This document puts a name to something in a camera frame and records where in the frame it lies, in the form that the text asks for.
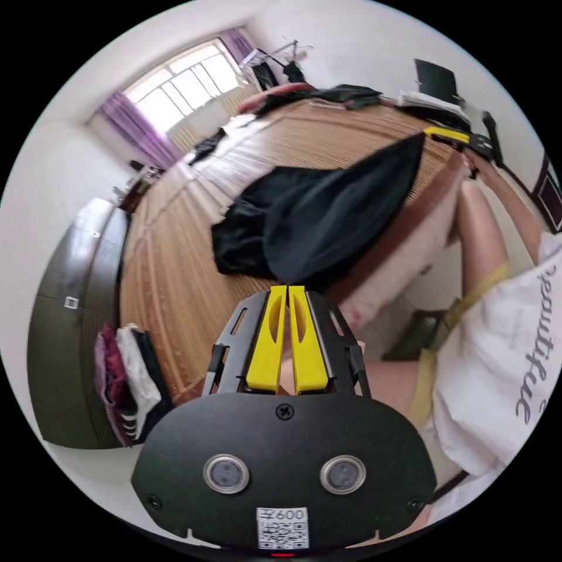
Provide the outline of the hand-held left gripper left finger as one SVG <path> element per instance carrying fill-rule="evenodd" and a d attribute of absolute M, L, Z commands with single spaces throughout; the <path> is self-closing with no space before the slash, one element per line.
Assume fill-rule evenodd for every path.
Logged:
<path fill-rule="evenodd" d="M 286 286 L 273 286 L 263 309 L 246 385 L 252 391 L 277 392 L 283 355 Z"/>

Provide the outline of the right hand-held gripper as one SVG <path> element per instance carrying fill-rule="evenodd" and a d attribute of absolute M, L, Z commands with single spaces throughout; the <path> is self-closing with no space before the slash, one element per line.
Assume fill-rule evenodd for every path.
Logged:
<path fill-rule="evenodd" d="M 427 127 L 423 130 L 424 134 L 428 136 L 430 139 L 445 143 L 448 145 L 461 145 L 461 155 L 462 151 L 465 148 L 472 149 L 474 152 L 482 156 L 487 161 L 491 162 L 495 168 L 495 172 L 492 172 L 491 175 L 486 179 L 496 179 L 497 177 L 497 169 L 495 166 L 496 163 L 496 154 L 495 151 L 490 144 L 490 141 L 487 140 L 485 137 L 481 137 L 479 135 L 465 133 L 462 131 L 457 131 L 455 129 L 448 129 L 442 128 L 437 126 Z M 474 179 L 477 176 L 473 176 L 470 171 L 470 178 Z"/>

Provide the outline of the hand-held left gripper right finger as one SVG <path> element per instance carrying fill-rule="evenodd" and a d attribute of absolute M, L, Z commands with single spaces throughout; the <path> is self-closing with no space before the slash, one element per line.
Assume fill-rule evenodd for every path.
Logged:
<path fill-rule="evenodd" d="M 305 288 L 289 286 L 288 297 L 295 392 L 321 392 L 328 374 Z"/>

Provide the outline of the person's right hand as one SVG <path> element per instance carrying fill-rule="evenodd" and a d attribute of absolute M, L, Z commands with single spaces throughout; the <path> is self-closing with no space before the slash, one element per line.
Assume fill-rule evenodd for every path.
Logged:
<path fill-rule="evenodd" d="M 470 169 L 471 174 L 473 176 L 480 176 L 483 180 L 488 178 L 492 172 L 495 172 L 493 164 L 472 149 L 465 148 L 462 151 L 462 159 Z"/>

